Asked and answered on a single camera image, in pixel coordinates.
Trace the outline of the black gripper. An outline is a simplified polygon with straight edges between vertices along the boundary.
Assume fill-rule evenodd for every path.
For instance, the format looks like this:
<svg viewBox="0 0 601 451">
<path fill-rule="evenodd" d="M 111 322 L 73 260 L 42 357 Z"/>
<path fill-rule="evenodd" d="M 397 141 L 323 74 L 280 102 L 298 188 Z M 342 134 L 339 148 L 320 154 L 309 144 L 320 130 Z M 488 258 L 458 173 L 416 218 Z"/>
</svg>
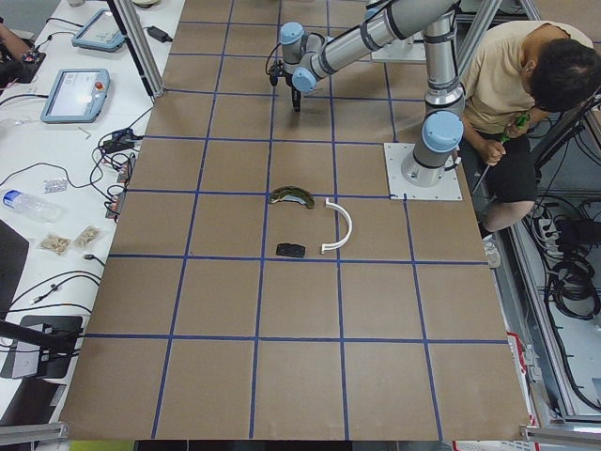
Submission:
<svg viewBox="0 0 601 451">
<path fill-rule="evenodd" d="M 301 111 L 302 93 L 297 88 L 294 87 L 291 80 L 287 80 L 286 84 L 290 88 L 293 110 L 295 112 L 300 112 Z"/>
</svg>

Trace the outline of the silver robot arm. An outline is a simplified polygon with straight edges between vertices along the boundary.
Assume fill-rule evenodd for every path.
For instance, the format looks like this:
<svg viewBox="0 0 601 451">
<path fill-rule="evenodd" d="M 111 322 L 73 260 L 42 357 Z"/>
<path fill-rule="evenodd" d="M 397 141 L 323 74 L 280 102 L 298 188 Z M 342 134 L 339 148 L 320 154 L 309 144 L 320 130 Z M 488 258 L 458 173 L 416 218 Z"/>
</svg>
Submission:
<svg viewBox="0 0 601 451">
<path fill-rule="evenodd" d="M 415 186 L 436 185 L 449 155 L 463 136 L 464 89 L 456 62 L 456 1 L 371 1 L 364 20 L 336 38 L 285 23 L 279 43 L 283 58 L 267 67 L 272 85 L 285 79 L 292 104 L 349 64 L 370 56 L 381 63 L 422 64 L 427 75 L 421 137 L 402 162 L 404 178 Z"/>
</svg>

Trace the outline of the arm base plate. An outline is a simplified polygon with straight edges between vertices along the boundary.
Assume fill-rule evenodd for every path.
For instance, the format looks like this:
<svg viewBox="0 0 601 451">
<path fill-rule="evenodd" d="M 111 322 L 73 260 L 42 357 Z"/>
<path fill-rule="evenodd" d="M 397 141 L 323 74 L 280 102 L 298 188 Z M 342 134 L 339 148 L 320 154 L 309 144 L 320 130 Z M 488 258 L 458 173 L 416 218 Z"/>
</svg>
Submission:
<svg viewBox="0 0 601 451">
<path fill-rule="evenodd" d="M 422 38 L 393 40 L 371 53 L 371 60 L 381 63 L 424 64 L 425 49 Z"/>
<path fill-rule="evenodd" d="M 412 143 L 384 143 L 384 161 L 392 200 L 462 201 L 455 160 L 447 157 L 439 168 L 425 168 L 413 158 Z"/>
</svg>

